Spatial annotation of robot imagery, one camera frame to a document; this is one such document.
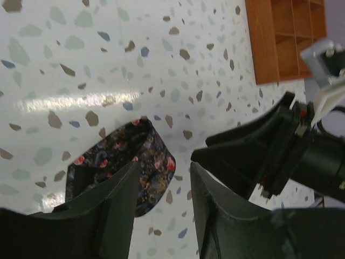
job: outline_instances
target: white speckled tabletop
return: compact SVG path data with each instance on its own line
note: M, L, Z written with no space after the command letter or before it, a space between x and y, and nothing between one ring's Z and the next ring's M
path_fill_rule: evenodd
M176 173L135 219L129 258L197 258L191 152L287 90L305 101L302 80L255 84L245 1L2 2L0 206L51 211L64 202L67 166L104 131L147 115ZM268 201L257 189L250 201L307 207L314 196L290 181L280 196Z

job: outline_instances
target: floral pattern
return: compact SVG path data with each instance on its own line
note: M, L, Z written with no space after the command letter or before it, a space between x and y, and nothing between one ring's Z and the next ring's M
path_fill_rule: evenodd
M107 180L130 161L141 164L135 216L148 213L161 199L174 176L176 162L146 117L134 120L107 136L68 167L66 201L73 199L77 167L96 169L94 181L83 192Z

